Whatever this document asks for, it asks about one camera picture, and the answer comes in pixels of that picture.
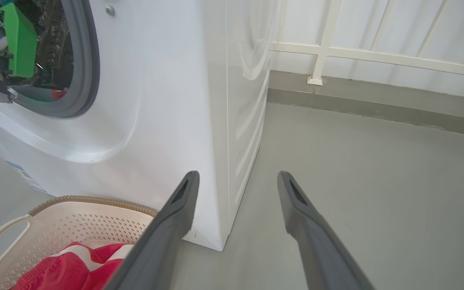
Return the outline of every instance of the concrete ledge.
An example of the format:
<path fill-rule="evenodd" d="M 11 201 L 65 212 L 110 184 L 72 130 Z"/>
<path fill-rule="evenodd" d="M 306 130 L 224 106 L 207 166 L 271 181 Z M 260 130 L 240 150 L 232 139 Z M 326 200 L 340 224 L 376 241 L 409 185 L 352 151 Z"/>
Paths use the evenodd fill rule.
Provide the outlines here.
<path fill-rule="evenodd" d="M 365 81 L 272 71 L 267 101 L 409 123 L 464 134 L 464 97 Z"/>

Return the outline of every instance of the screw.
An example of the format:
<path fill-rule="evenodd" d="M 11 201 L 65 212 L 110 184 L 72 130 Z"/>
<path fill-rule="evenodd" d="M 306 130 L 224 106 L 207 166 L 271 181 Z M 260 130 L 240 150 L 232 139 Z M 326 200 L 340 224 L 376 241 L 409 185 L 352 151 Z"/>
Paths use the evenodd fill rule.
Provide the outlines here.
<path fill-rule="evenodd" d="M 105 7 L 105 12 L 110 16 L 114 16 L 114 7 L 112 7 L 112 5 L 107 5 L 107 7 Z"/>

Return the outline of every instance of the blue and white sticker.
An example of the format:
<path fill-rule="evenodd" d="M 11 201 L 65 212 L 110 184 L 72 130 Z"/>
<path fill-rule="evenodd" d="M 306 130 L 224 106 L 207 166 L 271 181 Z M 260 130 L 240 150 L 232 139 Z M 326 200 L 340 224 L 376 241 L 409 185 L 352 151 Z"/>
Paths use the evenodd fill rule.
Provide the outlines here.
<path fill-rule="evenodd" d="M 8 161 L 7 161 L 7 163 L 11 167 L 13 167 L 15 172 L 17 172 L 22 178 L 24 178 L 24 180 L 26 180 L 26 182 L 31 187 L 33 187 L 34 189 L 37 189 L 38 191 L 42 191 L 43 193 L 47 193 L 33 178 L 31 178 L 31 176 L 22 167 L 20 167 L 17 164 L 8 162 Z"/>

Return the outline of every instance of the red and white fabric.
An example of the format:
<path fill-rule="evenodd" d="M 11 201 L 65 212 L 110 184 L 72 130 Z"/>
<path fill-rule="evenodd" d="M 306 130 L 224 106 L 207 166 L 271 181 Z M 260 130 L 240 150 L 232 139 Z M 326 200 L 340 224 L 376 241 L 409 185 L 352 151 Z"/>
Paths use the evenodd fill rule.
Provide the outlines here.
<path fill-rule="evenodd" d="M 13 290 L 100 290 L 134 245 L 91 249 L 79 242 L 43 259 L 22 275 Z"/>

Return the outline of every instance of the laundry basket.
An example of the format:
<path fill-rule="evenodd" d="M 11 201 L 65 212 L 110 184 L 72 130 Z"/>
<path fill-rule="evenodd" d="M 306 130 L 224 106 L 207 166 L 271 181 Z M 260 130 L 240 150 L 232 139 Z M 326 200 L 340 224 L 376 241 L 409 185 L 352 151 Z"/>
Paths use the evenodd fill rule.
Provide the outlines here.
<path fill-rule="evenodd" d="M 134 244 L 157 211 L 131 202 L 64 196 L 45 202 L 27 215 L 0 227 L 0 235 L 22 221 L 26 229 L 0 257 L 0 289 L 13 287 L 19 277 L 71 242 L 90 248 Z"/>

